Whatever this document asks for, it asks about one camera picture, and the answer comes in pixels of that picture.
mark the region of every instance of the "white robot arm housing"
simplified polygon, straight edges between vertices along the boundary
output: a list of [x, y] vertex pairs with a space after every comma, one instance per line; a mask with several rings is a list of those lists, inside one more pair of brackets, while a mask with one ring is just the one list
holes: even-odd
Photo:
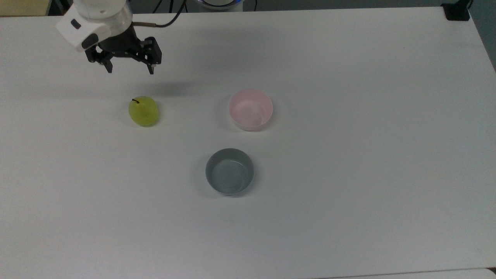
[[143, 62], [150, 74], [162, 60], [155, 38], [137, 38], [127, 0], [74, 0], [57, 29], [76, 50], [86, 53], [89, 62], [104, 65], [108, 72], [112, 72], [112, 57]]

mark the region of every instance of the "black clamp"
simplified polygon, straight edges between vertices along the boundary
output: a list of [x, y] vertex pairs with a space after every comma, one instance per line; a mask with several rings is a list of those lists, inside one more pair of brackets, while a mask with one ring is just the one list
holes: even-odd
[[108, 73], [112, 73], [112, 57], [133, 58], [138, 62], [145, 63], [150, 74], [154, 73], [154, 67], [162, 62], [162, 51], [154, 37], [148, 37], [140, 41], [136, 37], [134, 27], [131, 25], [126, 31], [103, 40], [98, 44], [102, 49], [98, 52], [94, 45], [84, 52], [89, 62], [97, 62], [105, 66]]

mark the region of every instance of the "black cable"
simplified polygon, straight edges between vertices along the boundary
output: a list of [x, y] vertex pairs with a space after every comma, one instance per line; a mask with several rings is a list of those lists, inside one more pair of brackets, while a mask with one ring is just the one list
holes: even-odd
[[183, 3], [181, 4], [181, 7], [179, 8], [179, 11], [178, 13], [176, 13], [176, 15], [174, 16], [174, 18], [167, 22], [166, 24], [157, 24], [157, 23], [149, 23], [149, 22], [133, 22], [132, 24], [134, 26], [144, 26], [144, 27], [159, 27], [159, 28], [164, 28], [164, 27], [167, 27], [167, 26], [171, 26], [174, 21], [176, 21], [176, 19], [178, 19], [179, 15], [181, 14], [181, 12], [183, 11], [184, 7], [186, 6], [186, 0], [183, 0]]
[[161, 3], [162, 3], [162, 0], [158, 1], [157, 6], [155, 7], [155, 9], [153, 10], [153, 12], [152, 12], [152, 13], [155, 13], [155, 12], [157, 11], [157, 9], [158, 9], [158, 7], [160, 7], [160, 4], [161, 4]]
[[174, 6], [174, 0], [171, 0], [171, 4], [169, 5], [169, 13], [172, 13], [172, 6]]

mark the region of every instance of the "white table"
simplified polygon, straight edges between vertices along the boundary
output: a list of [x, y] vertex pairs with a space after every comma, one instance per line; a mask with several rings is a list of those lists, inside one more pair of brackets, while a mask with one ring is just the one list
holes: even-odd
[[347, 277], [347, 279], [496, 279], [487, 269]]
[[[136, 15], [166, 22], [169, 15]], [[163, 63], [0, 18], [2, 278], [309, 279], [496, 266], [496, 74], [442, 8], [183, 14]], [[266, 91], [266, 130], [228, 98]], [[160, 104], [152, 128], [127, 104]], [[239, 197], [215, 151], [255, 163]]]

